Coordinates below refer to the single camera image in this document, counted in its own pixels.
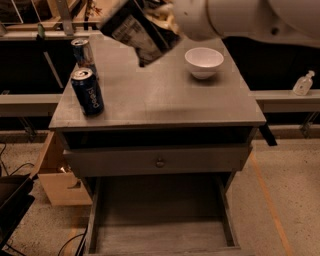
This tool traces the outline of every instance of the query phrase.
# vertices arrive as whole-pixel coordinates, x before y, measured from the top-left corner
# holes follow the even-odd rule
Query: dark blue can
[[[90,68],[79,68],[71,75],[71,84],[86,116],[99,114],[103,108],[101,89]]]

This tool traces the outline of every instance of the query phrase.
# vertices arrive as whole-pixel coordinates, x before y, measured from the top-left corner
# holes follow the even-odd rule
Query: soda can
[[[80,68],[90,68],[99,80],[97,68],[94,63],[91,46],[88,39],[76,38],[71,41],[73,55],[75,56]]]
[[[71,75],[71,84],[84,115],[99,114],[103,108],[101,89],[90,68],[79,68]]]

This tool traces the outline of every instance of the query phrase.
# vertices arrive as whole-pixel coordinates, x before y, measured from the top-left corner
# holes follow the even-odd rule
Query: black cable
[[[17,171],[19,171],[23,166],[26,166],[26,165],[34,166],[33,163],[25,163],[25,164],[21,165],[20,167],[18,167],[15,171],[13,171],[13,172],[10,174],[10,176],[13,175],[13,174],[15,174],[15,173],[16,173]]]
[[[82,234],[79,234],[79,235],[76,235],[72,238],[70,238],[67,242],[65,242],[65,244],[61,247],[59,253],[58,253],[58,256],[60,256],[60,253],[62,252],[62,250],[64,249],[64,247],[66,247],[68,245],[68,243],[70,243],[72,240],[74,240],[75,238],[79,237],[79,236],[84,236],[86,233],[82,233]]]
[[[84,234],[83,234],[83,236],[81,238],[81,241],[79,243],[79,246],[78,246],[77,251],[76,251],[74,256],[82,256],[83,255],[83,250],[84,250],[84,246],[85,246],[85,242],[86,242],[87,232],[88,232],[88,226],[86,227],[86,229],[84,231]]]
[[[15,251],[16,253],[19,253],[22,256],[26,256],[25,254],[23,254],[22,252],[19,252],[17,249],[13,248],[11,245],[6,244],[6,246],[8,246],[9,249],[11,249],[12,251]]]
[[[1,143],[1,144],[4,144],[4,147],[3,147],[3,149],[2,149],[1,152],[0,152],[0,165],[2,164],[4,171],[6,172],[7,176],[9,176],[7,167],[5,166],[4,162],[3,162],[2,159],[1,159],[2,153],[3,153],[3,151],[4,151],[4,150],[6,149],[6,147],[7,147],[7,143],[5,143],[5,142],[0,142],[0,143]]]

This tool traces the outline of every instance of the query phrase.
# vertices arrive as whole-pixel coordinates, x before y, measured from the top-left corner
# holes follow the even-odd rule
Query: open drawer
[[[97,179],[84,255],[249,256],[212,173]]]

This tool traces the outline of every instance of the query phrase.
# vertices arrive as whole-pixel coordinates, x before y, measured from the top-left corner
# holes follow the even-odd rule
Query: floor
[[[320,255],[320,127],[312,128],[309,139],[295,126],[271,129],[278,146],[269,147],[257,134],[245,168],[227,193],[238,242],[257,256]],[[30,143],[22,131],[0,132],[8,172],[35,163],[45,137],[46,131],[39,131]],[[26,165],[17,174],[31,170]],[[90,207],[51,206],[39,180],[32,194],[36,200],[9,245],[28,256],[74,255],[81,236],[64,244],[84,232]]]

